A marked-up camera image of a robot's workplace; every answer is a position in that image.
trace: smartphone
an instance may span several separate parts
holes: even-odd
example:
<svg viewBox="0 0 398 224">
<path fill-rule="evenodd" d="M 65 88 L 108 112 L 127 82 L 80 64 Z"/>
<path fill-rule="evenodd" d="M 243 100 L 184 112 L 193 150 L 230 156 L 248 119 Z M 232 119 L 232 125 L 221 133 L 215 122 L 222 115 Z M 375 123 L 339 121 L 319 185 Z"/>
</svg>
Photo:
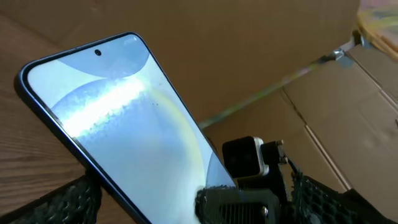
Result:
<svg viewBox="0 0 398 224">
<path fill-rule="evenodd" d="M 15 85 L 138 223 L 199 223 L 198 190 L 235 186 L 135 33 L 31 62 Z"/>
<path fill-rule="evenodd" d="M 269 173 L 264 163 L 259 137 L 247 136 L 223 144 L 224 164 L 232 178 L 262 177 Z"/>
</svg>

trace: phone screen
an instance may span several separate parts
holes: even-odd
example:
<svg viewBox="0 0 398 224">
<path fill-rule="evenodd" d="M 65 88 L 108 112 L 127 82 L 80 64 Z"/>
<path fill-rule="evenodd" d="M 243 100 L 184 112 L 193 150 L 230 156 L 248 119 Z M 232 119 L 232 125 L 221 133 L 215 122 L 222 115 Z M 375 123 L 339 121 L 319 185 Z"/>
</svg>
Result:
<svg viewBox="0 0 398 224">
<path fill-rule="evenodd" d="M 199 223 L 197 191 L 234 186 L 138 36 L 40 64 L 27 82 L 151 223 Z"/>
</svg>

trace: wood grain surface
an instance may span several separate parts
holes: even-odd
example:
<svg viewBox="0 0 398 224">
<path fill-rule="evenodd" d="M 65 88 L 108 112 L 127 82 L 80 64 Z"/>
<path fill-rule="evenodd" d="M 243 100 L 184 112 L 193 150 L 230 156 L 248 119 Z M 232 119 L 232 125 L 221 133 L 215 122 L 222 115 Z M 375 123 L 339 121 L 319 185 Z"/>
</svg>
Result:
<svg viewBox="0 0 398 224">
<path fill-rule="evenodd" d="M 14 92 L 27 62 L 60 51 L 0 15 L 0 216 L 84 174 L 84 168 Z M 134 223 L 103 194 L 98 223 Z"/>
</svg>

